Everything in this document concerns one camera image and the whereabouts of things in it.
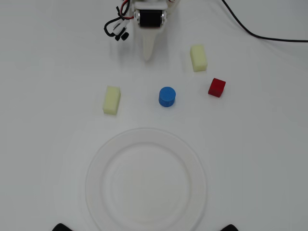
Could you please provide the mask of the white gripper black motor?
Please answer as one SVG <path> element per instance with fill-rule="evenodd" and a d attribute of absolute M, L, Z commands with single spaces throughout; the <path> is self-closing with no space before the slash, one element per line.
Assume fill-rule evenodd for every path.
<path fill-rule="evenodd" d="M 175 10 L 179 0 L 134 0 L 132 11 L 138 23 L 137 36 L 140 55 L 145 62 L 165 53 L 166 29 L 162 26 Z"/>

